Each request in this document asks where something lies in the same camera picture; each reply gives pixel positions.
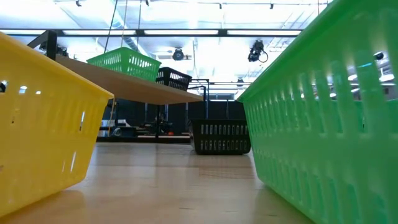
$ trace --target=cable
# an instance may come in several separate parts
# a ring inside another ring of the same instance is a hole
[[[116,13],[116,8],[117,8],[117,6],[118,6],[118,0],[116,0],[116,2],[114,3],[112,21],[111,21],[111,25],[110,25],[110,27],[109,27],[108,37],[106,38],[106,44],[105,44],[104,54],[106,53],[106,48],[108,47],[109,36],[111,35],[111,29],[112,29],[114,14]]]
[[[138,29],[140,28],[141,25],[141,7],[142,7],[142,0],[139,1]],[[139,36],[137,37],[137,52],[139,52],[138,43],[139,43]]]
[[[126,7],[124,8],[123,31],[122,31],[122,40],[120,41],[120,47],[123,47],[124,29],[126,28],[126,16],[127,16],[127,0],[126,0]]]
[[[268,56],[267,52],[265,52],[265,51],[262,51],[262,52],[264,52],[265,55],[267,56],[267,60],[262,61],[262,60],[259,59],[259,62],[261,62],[261,63],[266,63],[266,62],[268,62],[269,56]]]

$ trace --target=metal frame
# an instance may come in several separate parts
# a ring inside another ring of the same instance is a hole
[[[209,117],[209,100],[210,100],[210,80],[208,79],[208,78],[195,78],[195,79],[192,79],[191,80],[191,83],[192,82],[198,82],[198,84],[200,84],[201,85],[201,83],[200,83],[200,81],[204,81],[204,82],[207,82],[207,97],[205,97],[205,95],[206,95],[206,87],[204,88],[204,92],[203,92],[203,98],[204,98],[204,100],[203,101],[205,101],[205,118],[206,119],[208,119],[208,117]],[[194,86],[194,87],[190,87],[190,88],[188,88],[189,90],[193,90],[193,89],[196,89],[197,87],[201,87],[201,86]]]
[[[47,41],[46,56],[51,58],[52,60],[55,60],[57,56],[57,36],[58,34],[55,31],[46,30],[44,33],[37,36],[27,45],[34,49],[40,44]]]
[[[22,31],[40,31],[43,29],[0,29],[1,32],[4,32],[8,35],[12,36],[23,36],[23,37],[35,37],[38,34],[33,34],[32,32],[28,32],[26,34],[22,34]],[[291,31],[301,32],[302,29],[125,29],[125,34],[112,34],[112,31],[122,31],[121,29],[112,29],[111,33],[108,35],[108,29],[52,29],[54,32],[58,34],[59,37],[297,37],[298,34],[288,34]],[[214,34],[146,34],[145,31],[175,31],[175,32],[195,32],[195,31],[217,31]],[[246,30],[248,32],[281,32],[281,34],[228,34],[228,31],[235,30]],[[67,34],[68,31],[75,32],[98,32],[100,34]]]

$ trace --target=green basket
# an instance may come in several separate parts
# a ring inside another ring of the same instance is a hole
[[[397,0],[334,0],[239,99],[259,178],[316,223],[398,223],[398,103],[374,58],[398,72],[397,24]]]
[[[126,75],[142,78],[151,82],[156,81],[160,62],[146,57],[127,47],[121,47],[105,54],[88,59],[91,65],[121,72]]]

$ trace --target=black basket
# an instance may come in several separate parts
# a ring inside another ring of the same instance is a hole
[[[160,68],[157,73],[156,83],[186,91],[192,77],[169,67]]]
[[[245,120],[193,119],[189,130],[191,144],[199,155],[241,155],[250,152]]]

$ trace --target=security camera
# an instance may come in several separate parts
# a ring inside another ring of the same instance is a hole
[[[374,55],[374,58],[375,58],[376,60],[381,60],[381,59],[383,59],[383,58],[384,58],[383,52],[376,53],[376,54]]]
[[[182,52],[182,49],[175,49],[175,52],[173,54],[173,59],[174,60],[183,60],[184,59],[184,53]]]
[[[267,55],[267,60],[263,62],[260,61],[260,56],[262,53],[265,53]],[[256,42],[253,44],[253,47],[250,49],[248,60],[249,62],[260,61],[262,63],[268,61],[268,54],[264,51],[264,44],[262,43],[262,40],[256,40]]]

